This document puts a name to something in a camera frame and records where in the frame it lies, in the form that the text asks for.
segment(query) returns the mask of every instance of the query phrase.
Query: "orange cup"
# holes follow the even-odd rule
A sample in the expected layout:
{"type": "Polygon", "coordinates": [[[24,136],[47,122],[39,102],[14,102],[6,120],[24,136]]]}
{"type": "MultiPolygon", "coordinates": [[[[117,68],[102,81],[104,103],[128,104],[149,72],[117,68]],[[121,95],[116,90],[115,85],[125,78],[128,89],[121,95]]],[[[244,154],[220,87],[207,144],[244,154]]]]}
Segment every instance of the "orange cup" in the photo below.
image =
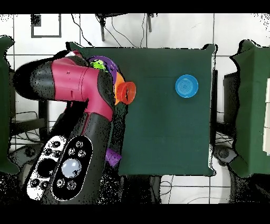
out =
{"type": "Polygon", "coordinates": [[[131,104],[136,95],[134,82],[123,82],[117,87],[117,98],[124,104],[131,104]]]}

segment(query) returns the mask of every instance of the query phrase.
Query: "white tile floor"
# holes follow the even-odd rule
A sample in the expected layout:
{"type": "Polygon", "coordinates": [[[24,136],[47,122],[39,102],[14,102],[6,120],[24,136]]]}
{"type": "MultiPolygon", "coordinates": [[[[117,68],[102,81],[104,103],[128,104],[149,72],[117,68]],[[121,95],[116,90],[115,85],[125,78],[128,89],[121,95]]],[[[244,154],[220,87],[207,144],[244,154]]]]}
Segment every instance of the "white tile floor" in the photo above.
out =
{"type": "MultiPolygon", "coordinates": [[[[81,25],[84,37],[94,46],[118,47],[115,39],[105,30],[105,42],[101,41],[100,24],[94,14],[73,14],[81,25]]],[[[41,27],[35,27],[35,35],[57,35],[58,15],[42,15],[41,27]]],[[[146,18],[144,18],[144,39],[142,21],[144,14],[128,14],[113,18],[114,28],[124,34],[135,46],[146,46],[146,18]]],[[[269,16],[266,14],[158,14],[152,18],[152,32],[148,33],[149,48],[191,48],[201,49],[205,44],[218,45],[216,69],[218,70],[217,110],[224,111],[223,76],[236,71],[229,58],[236,54],[241,40],[251,39],[261,46],[270,45],[269,16]]],[[[0,15],[0,35],[14,38],[15,44],[7,51],[7,60],[13,69],[29,61],[48,58],[65,49],[66,41],[88,46],[70,14],[61,16],[62,38],[31,38],[30,15],[0,15]]],[[[106,28],[121,46],[132,46],[130,42],[112,27],[112,19],[106,19],[106,28]]],[[[53,126],[66,103],[50,102],[50,126],[53,126]]],[[[37,111],[37,102],[16,95],[17,112],[37,111]]],[[[34,118],[33,113],[17,115],[18,120],[34,118]]],[[[217,114],[223,121],[223,115],[217,114]]],[[[163,176],[161,185],[162,203],[227,203],[230,193],[230,178],[227,167],[212,164],[216,175],[205,176],[163,176]]]]}

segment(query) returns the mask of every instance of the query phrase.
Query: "dark green tablecloth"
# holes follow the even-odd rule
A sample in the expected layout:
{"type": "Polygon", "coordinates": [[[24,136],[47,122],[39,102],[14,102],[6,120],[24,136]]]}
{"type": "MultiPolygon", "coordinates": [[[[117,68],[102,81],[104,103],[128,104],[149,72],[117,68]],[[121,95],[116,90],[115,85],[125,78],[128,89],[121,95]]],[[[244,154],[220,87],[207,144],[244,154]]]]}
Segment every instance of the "dark green tablecloth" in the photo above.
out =
{"type": "Polygon", "coordinates": [[[128,107],[119,174],[213,175],[208,167],[211,56],[201,49],[82,48],[87,59],[112,59],[137,94],[128,107]],[[175,90],[183,74],[196,77],[197,94],[181,98],[175,90]]]}
{"type": "Polygon", "coordinates": [[[239,156],[231,167],[242,178],[254,173],[270,174],[270,156],[263,152],[265,95],[270,78],[270,48],[246,40],[232,57],[240,75],[239,110],[235,149],[239,156]]]}

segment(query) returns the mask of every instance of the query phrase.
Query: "blue bowl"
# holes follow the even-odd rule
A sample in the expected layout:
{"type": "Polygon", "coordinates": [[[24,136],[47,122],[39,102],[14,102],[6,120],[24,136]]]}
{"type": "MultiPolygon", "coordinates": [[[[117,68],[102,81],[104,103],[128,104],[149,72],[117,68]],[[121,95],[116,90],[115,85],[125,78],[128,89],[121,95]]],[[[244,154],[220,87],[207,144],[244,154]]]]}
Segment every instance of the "blue bowl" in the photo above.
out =
{"type": "Polygon", "coordinates": [[[198,88],[199,84],[197,79],[189,74],[180,76],[175,83],[177,94],[184,98],[194,96],[197,93],[198,88]]]}

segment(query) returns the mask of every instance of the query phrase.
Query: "purple object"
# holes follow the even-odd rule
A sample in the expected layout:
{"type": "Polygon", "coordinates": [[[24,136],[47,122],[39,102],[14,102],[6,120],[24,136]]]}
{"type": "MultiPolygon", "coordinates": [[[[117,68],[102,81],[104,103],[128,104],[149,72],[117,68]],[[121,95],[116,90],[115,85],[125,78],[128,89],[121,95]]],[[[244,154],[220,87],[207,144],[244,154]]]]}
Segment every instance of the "purple object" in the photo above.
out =
{"type": "Polygon", "coordinates": [[[115,84],[118,71],[117,65],[111,59],[104,56],[93,56],[88,59],[89,62],[93,60],[101,60],[105,63],[105,66],[107,66],[109,72],[112,74],[112,83],[115,84]]]}
{"type": "Polygon", "coordinates": [[[107,162],[109,162],[109,164],[112,167],[114,167],[121,159],[122,159],[121,155],[116,153],[114,150],[111,150],[110,148],[107,148],[105,160],[107,162]]]}

